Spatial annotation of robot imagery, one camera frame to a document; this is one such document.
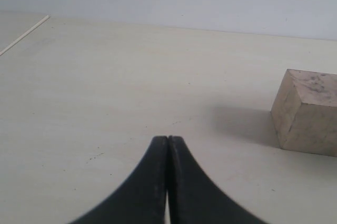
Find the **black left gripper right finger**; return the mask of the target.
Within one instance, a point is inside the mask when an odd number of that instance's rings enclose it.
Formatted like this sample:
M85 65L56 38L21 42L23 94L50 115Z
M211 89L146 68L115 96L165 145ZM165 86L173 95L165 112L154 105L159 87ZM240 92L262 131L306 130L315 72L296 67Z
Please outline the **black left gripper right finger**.
M265 223L228 197L202 170L180 136L168 138L171 223Z

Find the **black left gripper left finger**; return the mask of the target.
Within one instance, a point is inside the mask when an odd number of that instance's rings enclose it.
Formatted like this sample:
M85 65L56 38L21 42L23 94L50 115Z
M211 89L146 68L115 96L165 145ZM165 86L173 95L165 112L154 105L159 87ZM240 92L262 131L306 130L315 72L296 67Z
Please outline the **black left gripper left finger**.
M128 178L72 223L164 223L167 153L167 137L154 137Z

